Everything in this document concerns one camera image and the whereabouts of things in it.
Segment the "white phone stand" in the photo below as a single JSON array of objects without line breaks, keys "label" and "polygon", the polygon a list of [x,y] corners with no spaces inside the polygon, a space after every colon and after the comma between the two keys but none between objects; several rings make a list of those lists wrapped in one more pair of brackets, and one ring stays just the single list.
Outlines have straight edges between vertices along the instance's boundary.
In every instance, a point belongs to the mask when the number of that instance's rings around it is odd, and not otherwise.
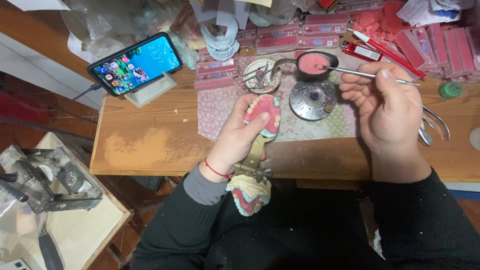
[{"label": "white phone stand", "polygon": [[137,92],[126,94],[125,97],[135,106],[140,108],[176,85],[177,83],[173,80],[172,75],[164,71],[163,78],[143,87]]}]

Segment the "phone screen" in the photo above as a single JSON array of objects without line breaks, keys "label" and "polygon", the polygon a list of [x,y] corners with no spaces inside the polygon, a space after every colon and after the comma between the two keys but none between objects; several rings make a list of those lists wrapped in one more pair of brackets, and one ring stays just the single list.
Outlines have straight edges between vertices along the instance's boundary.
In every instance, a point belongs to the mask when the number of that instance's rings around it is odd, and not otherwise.
[{"label": "phone screen", "polygon": [[167,38],[161,36],[93,68],[117,95],[124,94],[180,65]]}]

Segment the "green bottle cap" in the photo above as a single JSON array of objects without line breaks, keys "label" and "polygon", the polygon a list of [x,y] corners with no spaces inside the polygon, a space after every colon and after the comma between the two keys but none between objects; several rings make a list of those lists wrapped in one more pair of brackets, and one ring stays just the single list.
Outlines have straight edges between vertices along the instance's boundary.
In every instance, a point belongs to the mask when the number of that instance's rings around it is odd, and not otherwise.
[{"label": "green bottle cap", "polygon": [[444,83],[438,87],[438,94],[444,99],[454,98],[462,93],[462,86],[456,82]]}]

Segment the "gray sleeve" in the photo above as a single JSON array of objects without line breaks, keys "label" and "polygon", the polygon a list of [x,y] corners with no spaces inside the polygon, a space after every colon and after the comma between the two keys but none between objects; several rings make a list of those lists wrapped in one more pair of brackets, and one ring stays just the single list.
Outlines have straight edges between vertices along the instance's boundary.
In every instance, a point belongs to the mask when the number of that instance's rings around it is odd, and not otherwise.
[{"label": "gray sleeve", "polygon": [[198,170],[198,164],[183,180],[183,188],[187,195],[199,204],[215,205],[228,191],[227,182],[214,183],[207,180]]}]

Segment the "smartphone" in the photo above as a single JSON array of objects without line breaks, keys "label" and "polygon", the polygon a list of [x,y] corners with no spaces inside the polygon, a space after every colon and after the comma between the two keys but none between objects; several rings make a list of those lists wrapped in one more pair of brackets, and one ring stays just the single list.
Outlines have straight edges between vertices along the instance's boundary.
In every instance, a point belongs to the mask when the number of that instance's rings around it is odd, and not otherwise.
[{"label": "smartphone", "polygon": [[160,32],[87,67],[88,73],[114,97],[139,90],[182,67],[168,34]]}]

